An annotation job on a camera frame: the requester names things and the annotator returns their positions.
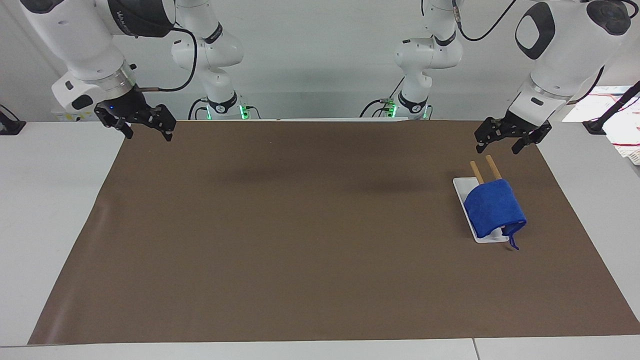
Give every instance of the white tray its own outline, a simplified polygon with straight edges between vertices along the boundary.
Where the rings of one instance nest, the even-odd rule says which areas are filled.
[[[460,205],[462,205],[462,210],[465,212],[465,216],[467,217],[467,222],[469,223],[469,228],[471,229],[471,233],[473,234],[474,239],[479,244],[504,243],[509,241],[509,236],[502,235],[502,229],[500,228],[493,230],[491,234],[485,236],[484,238],[478,238],[476,230],[474,230],[473,225],[471,225],[471,220],[469,220],[467,209],[465,209],[465,200],[467,199],[467,196],[469,195],[471,190],[473,190],[478,185],[480,185],[480,183],[478,183],[478,179],[474,177],[457,177],[453,179],[453,187],[456,189],[458,199],[460,200]]]

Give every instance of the wooden handle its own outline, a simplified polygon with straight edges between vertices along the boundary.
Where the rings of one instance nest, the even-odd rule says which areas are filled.
[[[493,162],[493,158],[491,157],[491,155],[487,155],[485,156],[486,158],[486,162],[489,163],[489,167],[491,168],[491,171],[493,172],[493,176],[495,177],[496,180],[498,179],[502,179],[502,175],[500,175],[500,172],[498,171],[498,167],[495,166],[495,162]]]
[[[478,183],[484,184],[484,179],[482,178],[482,174],[480,174],[480,170],[478,170],[478,166],[475,161],[471,161],[471,169],[474,171],[474,175],[478,179]]]

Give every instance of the black stand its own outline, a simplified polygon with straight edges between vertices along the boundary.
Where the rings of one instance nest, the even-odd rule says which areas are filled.
[[[583,121],[582,125],[589,131],[589,134],[592,135],[606,135],[605,131],[602,129],[604,123],[607,122],[615,113],[620,111],[622,107],[631,100],[634,96],[636,96],[640,92],[640,81],[638,81],[634,86],[631,86],[627,92],[625,92],[620,100],[616,101],[613,106],[611,106],[607,111],[605,111],[602,116],[596,121]]]
[[[4,127],[4,129],[0,129],[0,135],[18,135],[27,122],[13,121],[0,111],[0,124]]]

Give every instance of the white wall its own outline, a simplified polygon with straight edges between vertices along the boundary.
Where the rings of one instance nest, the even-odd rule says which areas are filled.
[[[2,2],[10,14],[0,14],[0,101],[26,120],[52,120],[49,86],[59,75],[56,71],[61,74],[64,67],[33,34],[18,0]],[[369,101],[388,96],[402,76],[393,62],[396,44],[427,36],[419,3],[235,0],[214,4],[226,31],[237,36],[246,49],[244,61],[228,70],[237,91],[258,106],[263,117],[288,118],[357,116]],[[471,36],[483,33],[507,4],[469,1],[462,10],[465,31]],[[464,41],[465,56],[455,69],[429,72],[434,82],[429,99],[435,107],[434,119],[504,114],[532,67],[513,35],[530,5],[530,1],[517,2],[486,40]],[[20,38],[5,35],[17,30],[22,32]],[[602,85],[640,79],[640,25],[634,24],[632,32],[632,41],[605,72]],[[141,86],[177,86],[188,76],[170,54],[178,38],[187,36],[116,37],[115,42],[129,62],[138,65]],[[193,99],[203,95],[202,86],[195,81],[179,93],[152,94],[148,100],[151,105],[167,104],[178,119],[184,119]]]

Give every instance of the brown paper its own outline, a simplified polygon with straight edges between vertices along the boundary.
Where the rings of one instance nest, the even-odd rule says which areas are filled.
[[[478,122],[182,122],[126,140],[29,344],[639,334],[535,147],[529,224],[477,244]]]

